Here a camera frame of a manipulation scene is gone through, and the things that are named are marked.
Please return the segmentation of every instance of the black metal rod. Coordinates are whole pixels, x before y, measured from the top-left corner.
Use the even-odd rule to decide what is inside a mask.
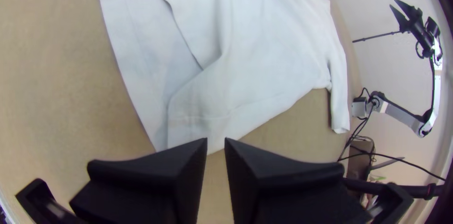
[[[346,187],[352,191],[358,191],[366,194],[378,195],[385,187],[383,183],[369,183],[366,181],[360,180],[352,180],[352,179],[343,179],[344,184]],[[409,195],[411,195],[415,199],[423,199],[429,193],[428,186],[400,186],[402,189],[407,191]],[[442,194],[442,190],[444,189],[443,185],[437,185],[434,188],[433,196],[438,197]]]
[[[366,37],[366,38],[362,38],[362,39],[357,39],[357,40],[354,40],[353,43],[357,43],[357,42],[361,42],[361,41],[366,41],[366,40],[370,40],[370,39],[378,38],[378,37],[383,37],[383,36],[395,35],[395,34],[398,34],[398,33],[401,33],[401,32],[400,32],[400,31],[394,31],[394,32],[389,32],[389,33],[385,33],[385,34],[380,34],[380,35],[377,35],[377,36],[372,36],[372,37]]]

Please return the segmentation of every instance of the white towel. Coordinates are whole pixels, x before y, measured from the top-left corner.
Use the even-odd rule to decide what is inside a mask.
[[[331,91],[332,128],[349,130],[347,71],[328,0],[166,0],[204,71],[168,107],[168,146],[239,139],[313,88]]]
[[[328,0],[166,0],[173,13],[164,0],[100,1],[157,151],[201,137],[209,153],[222,149],[225,137],[241,138],[313,88],[332,92],[334,131],[349,129],[345,54]]]
[[[156,151],[167,149],[167,106],[200,66],[164,0],[100,0],[118,66]]]

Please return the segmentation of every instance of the black cable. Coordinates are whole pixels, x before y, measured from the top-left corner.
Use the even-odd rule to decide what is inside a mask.
[[[419,44],[420,44],[420,42],[417,41],[417,43],[415,44],[415,52],[417,53],[417,56],[419,58],[425,58],[425,57],[423,57],[423,55],[420,55],[420,53],[419,53]]]
[[[363,87],[363,89],[362,89],[362,92],[360,93],[360,96],[359,96],[359,98],[360,98],[361,96],[363,96],[363,93],[364,93],[365,91],[367,91],[368,97],[370,97],[370,94],[369,94],[369,91],[368,91],[368,89],[367,89],[367,88],[365,88],[365,87]]]
[[[362,153],[368,153],[368,156],[369,156],[369,163],[368,163],[368,167],[367,167],[367,174],[366,174],[366,177],[368,177],[368,175],[370,174],[371,172],[371,167],[373,166],[373,162],[376,161],[376,159],[373,157],[374,155],[374,152],[376,150],[376,148],[374,147],[374,143],[373,143],[373,147],[371,148],[371,151],[370,152],[367,152],[367,151],[364,151],[362,149],[359,149],[353,145],[351,145],[351,148],[354,148]]]
[[[360,132],[362,131],[362,129],[366,126],[370,116],[371,116],[371,113],[369,113],[368,117],[363,120],[358,126],[357,128],[355,128],[354,132],[351,134],[351,136],[349,137],[348,141],[346,142],[344,148],[343,148],[343,151],[341,152],[340,154],[340,157],[338,157],[338,161],[340,161],[341,157],[343,157],[343,154],[344,152],[346,151],[346,149],[350,146],[351,142],[354,140],[354,138],[356,138],[357,136],[359,136]]]
[[[403,160],[403,159],[399,159],[399,158],[395,158],[395,157],[391,157],[391,156],[387,156],[387,155],[379,154],[379,153],[369,153],[369,152],[366,152],[366,151],[364,151],[364,150],[361,150],[361,151],[362,151],[362,153],[354,154],[354,155],[351,155],[351,156],[349,156],[349,157],[342,158],[342,159],[340,159],[339,161],[342,161],[342,160],[345,160],[345,159],[348,159],[348,158],[352,158],[352,157],[356,157],[356,156],[376,155],[376,156],[381,156],[381,157],[385,157],[385,158],[394,159],[394,160],[396,160],[396,161],[400,161],[400,162],[403,162],[403,163],[408,164],[408,165],[410,165],[410,166],[416,167],[416,168],[418,168],[418,169],[420,169],[420,170],[426,172],[427,174],[429,174],[429,175],[431,175],[431,176],[433,176],[433,177],[435,177],[435,178],[437,178],[437,179],[442,180],[442,181],[445,182],[445,179],[444,179],[444,178],[442,178],[442,177],[440,177],[440,176],[438,176],[438,175],[436,175],[436,174],[433,174],[433,173],[431,173],[430,171],[428,171],[428,170],[426,170],[426,169],[424,169],[424,168],[422,168],[422,167],[420,167],[420,166],[418,166],[418,165],[416,165],[416,164],[412,164],[411,162],[407,162],[407,161],[405,161],[405,160]]]

